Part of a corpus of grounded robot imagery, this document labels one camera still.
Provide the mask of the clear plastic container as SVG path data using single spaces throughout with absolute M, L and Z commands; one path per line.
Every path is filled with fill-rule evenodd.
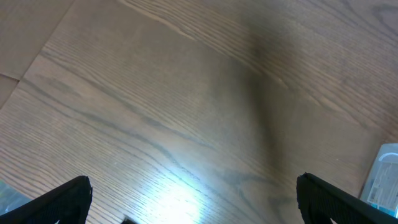
M 365 181 L 360 199 L 397 218 L 397 143 L 383 144 Z

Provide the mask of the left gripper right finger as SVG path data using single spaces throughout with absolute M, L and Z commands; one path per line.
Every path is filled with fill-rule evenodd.
M 311 173 L 297 177 L 298 208 L 305 224 L 397 224 L 397 219 Z

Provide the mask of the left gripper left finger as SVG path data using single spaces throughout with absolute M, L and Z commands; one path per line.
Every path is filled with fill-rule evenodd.
M 89 177 L 81 175 L 1 215 L 1 224 L 85 224 L 92 199 Z

